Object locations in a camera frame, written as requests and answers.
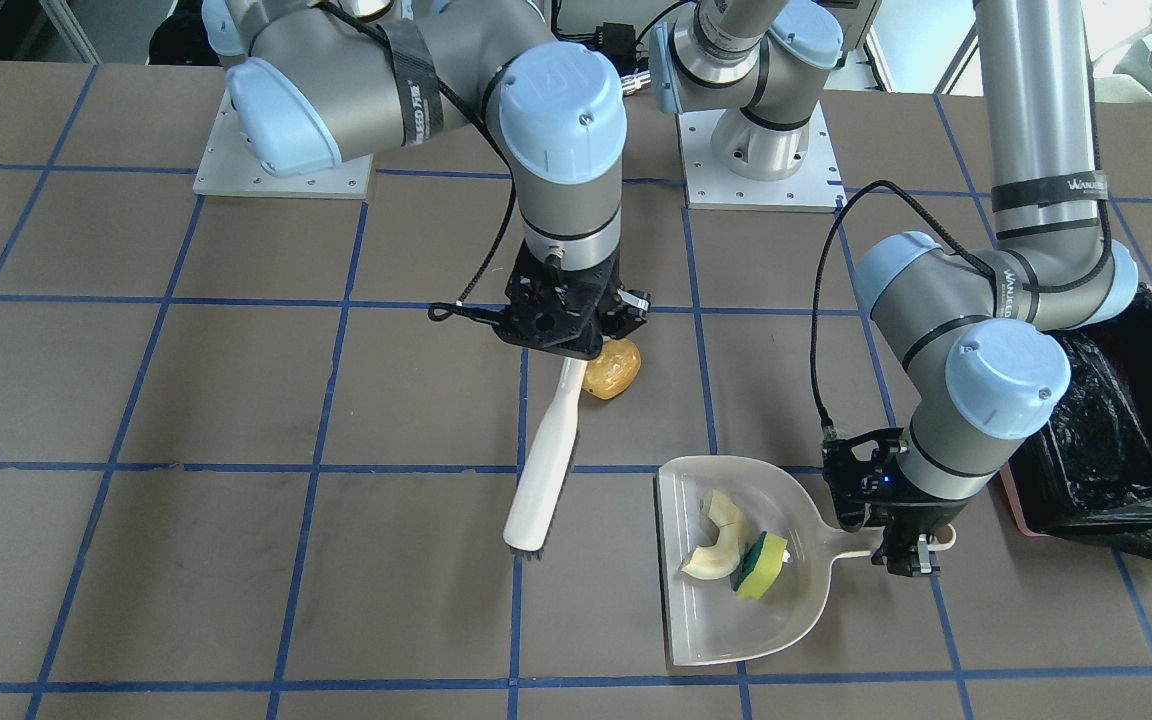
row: white brush handle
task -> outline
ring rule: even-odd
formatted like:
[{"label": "white brush handle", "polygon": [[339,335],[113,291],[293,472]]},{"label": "white brush handle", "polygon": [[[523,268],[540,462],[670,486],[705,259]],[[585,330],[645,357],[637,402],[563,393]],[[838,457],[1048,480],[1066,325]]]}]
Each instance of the white brush handle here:
[{"label": "white brush handle", "polygon": [[509,518],[503,523],[503,541],[509,547],[536,552],[544,546],[545,536],[550,533],[558,493],[563,488],[576,444],[576,409],[585,365],[584,359],[563,359],[558,391],[554,391],[554,400],[536,429],[518,488],[513,493]]}]

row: mounting plate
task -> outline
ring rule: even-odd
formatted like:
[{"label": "mounting plate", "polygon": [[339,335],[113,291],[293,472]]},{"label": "mounting plate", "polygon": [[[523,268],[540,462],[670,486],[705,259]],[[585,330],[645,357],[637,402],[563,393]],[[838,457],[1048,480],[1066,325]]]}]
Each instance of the mounting plate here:
[{"label": "mounting plate", "polygon": [[679,145],[687,181],[687,205],[707,210],[780,210],[788,213],[833,213],[846,200],[842,176],[833,156],[829,129],[820,105],[812,111],[812,134],[799,169],[782,181],[755,181],[728,170],[708,144],[722,109],[679,115]]},{"label": "mounting plate", "polygon": [[362,200],[367,196],[371,156],[349,160],[339,168],[276,179],[260,167],[251,151],[238,113],[229,103],[229,91],[220,99],[207,146],[194,179],[197,195],[229,197],[328,197]]}]

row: dustpan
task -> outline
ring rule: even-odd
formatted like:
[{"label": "dustpan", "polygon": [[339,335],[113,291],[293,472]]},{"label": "dustpan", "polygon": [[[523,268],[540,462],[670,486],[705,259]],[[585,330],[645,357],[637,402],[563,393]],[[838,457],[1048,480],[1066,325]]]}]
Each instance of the dustpan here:
[{"label": "dustpan", "polygon": [[[727,579],[696,579],[680,570],[687,553],[713,544],[718,531],[700,513],[708,488],[720,488],[749,518],[748,546],[760,530],[788,539],[780,577],[761,600],[745,600]],[[856,533],[831,528],[794,477],[760,460],[722,455],[679,457],[655,480],[660,588],[673,664],[718,665],[771,655],[803,639],[824,612],[829,574],[840,558],[869,558],[881,528]],[[933,550],[954,544],[948,528]]]}]

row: velcro strap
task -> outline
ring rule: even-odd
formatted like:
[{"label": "velcro strap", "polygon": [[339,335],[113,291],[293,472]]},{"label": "velcro strap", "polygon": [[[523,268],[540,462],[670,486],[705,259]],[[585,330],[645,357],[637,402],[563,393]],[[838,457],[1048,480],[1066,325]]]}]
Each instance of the velcro strap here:
[{"label": "velcro strap", "polygon": [[444,100],[438,93],[434,56],[411,20],[379,25],[389,38],[389,63],[403,111],[403,145],[420,145],[444,130]]},{"label": "velcro strap", "polygon": [[1061,202],[1107,200],[1111,183],[1101,170],[1070,173],[1068,176],[1032,179],[1032,181],[1009,182],[993,188],[993,211],[1024,209],[1037,205],[1046,209]]}]

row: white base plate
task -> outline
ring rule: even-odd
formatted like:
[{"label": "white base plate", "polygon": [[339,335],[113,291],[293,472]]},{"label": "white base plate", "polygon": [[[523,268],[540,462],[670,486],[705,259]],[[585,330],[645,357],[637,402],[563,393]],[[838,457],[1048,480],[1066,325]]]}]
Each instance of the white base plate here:
[{"label": "white base plate", "polygon": [[198,162],[194,191],[198,195],[229,197],[335,197],[362,200],[367,197],[371,156],[349,160],[339,168],[276,179],[260,167],[260,160],[247,143],[238,113],[229,103],[229,91],[221,97],[211,126],[207,146]]},{"label": "white base plate", "polygon": [[829,129],[820,105],[812,111],[808,154],[799,169],[782,181],[755,181],[728,170],[708,144],[723,109],[679,115],[679,145],[687,179],[687,205],[710,210],[780,210],[833,213],[846,202],[842,176],[833,156]]}]

